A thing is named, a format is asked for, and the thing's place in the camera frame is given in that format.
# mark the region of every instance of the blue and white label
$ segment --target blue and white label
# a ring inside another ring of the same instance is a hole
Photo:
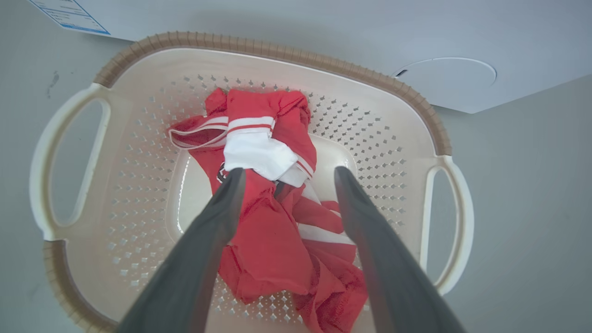
[[[76,0],[30,0],[35,6],[64,28],[99,34],[110,33]]]

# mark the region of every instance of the laundry basket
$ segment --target laundry basket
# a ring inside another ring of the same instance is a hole
[[[41,135],[31,167],[33,213],[45,240],[48,279],[67,314],[88,331],[112,331],[211,197],[208,179],[166,129],[204,115],[214,89],[300,90],[318,150],[313,187],[335,200],[333,168],[350,168],[420,265],[427,263],[433,177],[443,170],[455,196],[456,234],[435,283],[459,280],[474,217],[466,182],[430,104],[393,78],[334,58],[261,41],[165,33],[134,43],[74,95]],[[89,102],[103,108],[74,222],[56,222],[51,170],[65,128]],[[370,304],[354,331],[374,330]],[[216,279],[208,332],[306,332],[291,296],[244,305]]]

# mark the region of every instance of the basket rim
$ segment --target basket rim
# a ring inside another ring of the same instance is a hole
[[[138,61],[156,52],[192,48],[257,56],[300,65],[351,79],[380,89],[405,101],[423,120],[432,137],[436,155],[452,155],[446,129],[433,107],[412,87],[395,78],[333,57],[267,43],[218,34],[167,32],[146,37],[115,55],[96,75],[94,82],[112,88],[119,77]],[[73,281],[67,265],[66,241],[44,242],[46,275],[54,295],[68,317],[86,332],[113,332],[116,321],[89,304]]]

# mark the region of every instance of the basket handle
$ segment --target basket handle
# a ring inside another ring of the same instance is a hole
[[[105,90],[106,88],[102,85],[93,83],[89,88],[79,91],[74,96],[70,97],[70,99],[59,108],[49,121],[41,134],[41,138],[39,138],[39,141],[37,142],[33,161],[31,163],[31,173],[29,175],[29,199],[31,201],[31,208],[37,226],[43,232],[43,239],[46,241],[63,239],[59,230],[63,230],[76,223],[82,213],[82,208],[86,200],[88,188],[91,185],[92,175],[94,173],[103,138],[107,131],[107,123],[111,114],[109,105],[106,100],[102,98],[105,95]],[[78,193],[72,217],[67,224],[60,225],[56,221],[50,199],[51,170],[56,156],[57,147],[59,146],[66,128],[70,125],[76,115],[78,115],[87,104],[97,99],[99,99],[103,108],[101,124],[99,125],[96,134],[95,143],[92,147],[84,178],[82,179],[81,189]]]
[[[466,184],[465,177],[462,175],[458,166],[452,162],[452,156],[438,156],[438,161],[438,165],[432,168],[428,174],[429,179],[428,189],[426,191],[426,209],[424,213],[423,230],[423,239],[425,241],[422,241],[422,246],[424,247],[420,254],[420,263],[424,269],[427,267],[427,240],[429,237],[433,179],[436,172],[442,170],[448,176],[448,180],[450,181],[456,206],[456,231],[452,251],[448,257],[448,262],[446,263],[444,270],[434,284],[438,289],[438,292],[444,295],[454,288],[458,280],[461,278],[466,263],[469,260],[475,230],[475,213],[473,211],[471,193]]]

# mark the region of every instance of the white appliance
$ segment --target white appliance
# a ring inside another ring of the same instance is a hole
[[[67,29],[199,31],[286,44],[397,76],[476,113],[592,73],[590,0],[29,0]]]

